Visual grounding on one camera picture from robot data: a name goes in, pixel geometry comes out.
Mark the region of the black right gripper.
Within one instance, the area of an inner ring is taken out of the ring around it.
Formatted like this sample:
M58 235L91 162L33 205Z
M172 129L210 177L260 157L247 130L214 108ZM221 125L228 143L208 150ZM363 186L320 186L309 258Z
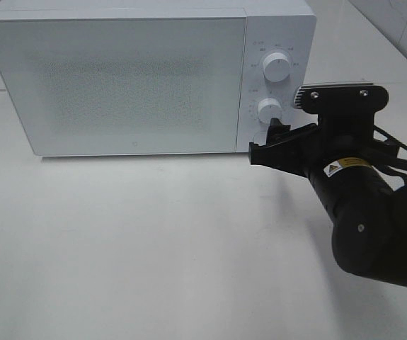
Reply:
M301 177L309 177L312 167L348 157L369 161L378 170L398 176L386 162L366 155L368 149L395 157L399 146L391 137L374 139L373 111L336 111L318 115L316 123L296 129L272 118L265 145L249 143L251 165L265 166Z

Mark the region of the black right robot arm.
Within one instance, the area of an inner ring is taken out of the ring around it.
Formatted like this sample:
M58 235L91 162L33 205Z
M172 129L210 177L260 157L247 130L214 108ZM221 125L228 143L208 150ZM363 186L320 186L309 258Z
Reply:
M389 134L374 137L371 115L320 115L291 130L272 119L265 145L251 143L252 165L309 180L332 224L338 266L407 287L407 160Z

